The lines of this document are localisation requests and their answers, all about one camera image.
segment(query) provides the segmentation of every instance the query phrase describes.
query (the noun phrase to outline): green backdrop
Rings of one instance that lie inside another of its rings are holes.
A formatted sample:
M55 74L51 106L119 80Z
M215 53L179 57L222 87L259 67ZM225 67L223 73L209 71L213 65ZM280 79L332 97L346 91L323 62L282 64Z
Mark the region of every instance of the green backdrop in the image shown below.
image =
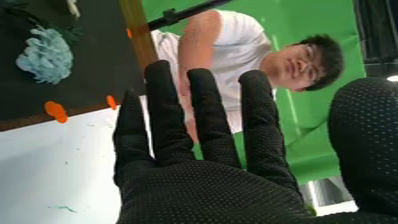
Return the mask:
M183 10L204 0L142 0L147 20L161 16L165 9ZM289 93L277 91L280 126L287 149L287 162L298 183L339 175L337 158L326 136L326 114L337 88L364 77L358 34L351 0L234 0L220 9L248 14L259 21L273 50L298 42L312 34L328 34L344 50L344 74L321 91ZM181 34L186 21L163 28ZM234 134L241 164L243 137Z

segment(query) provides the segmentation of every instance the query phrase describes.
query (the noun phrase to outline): light blue cloth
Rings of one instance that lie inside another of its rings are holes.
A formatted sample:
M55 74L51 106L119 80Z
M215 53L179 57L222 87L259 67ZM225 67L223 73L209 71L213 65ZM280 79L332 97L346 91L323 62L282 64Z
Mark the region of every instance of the light blue cloth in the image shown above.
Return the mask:
M58 84L71 74L71 49L53 29L37 26L30 33L37 38L26 40L28 47L16 59L16 65L23 71L33 73L37 83Z

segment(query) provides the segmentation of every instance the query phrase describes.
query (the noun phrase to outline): orange tab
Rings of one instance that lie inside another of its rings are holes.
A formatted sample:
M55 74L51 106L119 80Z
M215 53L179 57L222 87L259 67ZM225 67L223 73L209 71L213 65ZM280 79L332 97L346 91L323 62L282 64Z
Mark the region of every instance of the orange tab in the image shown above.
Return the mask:
M129 29L126 29L126 31L127 31L127 38L131 39L131 38L133 38L133 33L131 33L131 30L129 30Z
M48 101L44 104L44 110L46 110L46 114L55 118L58 123L65 123L67 115L65 115L65 109L62 105L56 104L53 101Z
M115 103L115 98L112 96L106 96L106 102L110 108L115 110L117 109L117 103Z

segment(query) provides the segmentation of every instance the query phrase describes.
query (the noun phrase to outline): black panel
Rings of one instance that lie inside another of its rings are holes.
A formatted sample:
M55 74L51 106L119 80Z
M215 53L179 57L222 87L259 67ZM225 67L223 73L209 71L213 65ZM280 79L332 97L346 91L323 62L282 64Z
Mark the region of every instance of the black panel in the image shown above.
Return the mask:
M30 1L35 15L58 25L71 22L65 0ZM42 114L42 104L55 101L65 109L106 104L106 95L120 101L133 87L143 94L142 72L126 35L119 1L78 1L83 35L72 45L72 74L56 85L35 84L30 73L16 67L16 58L26 47L28 24L0 17L0 121Z

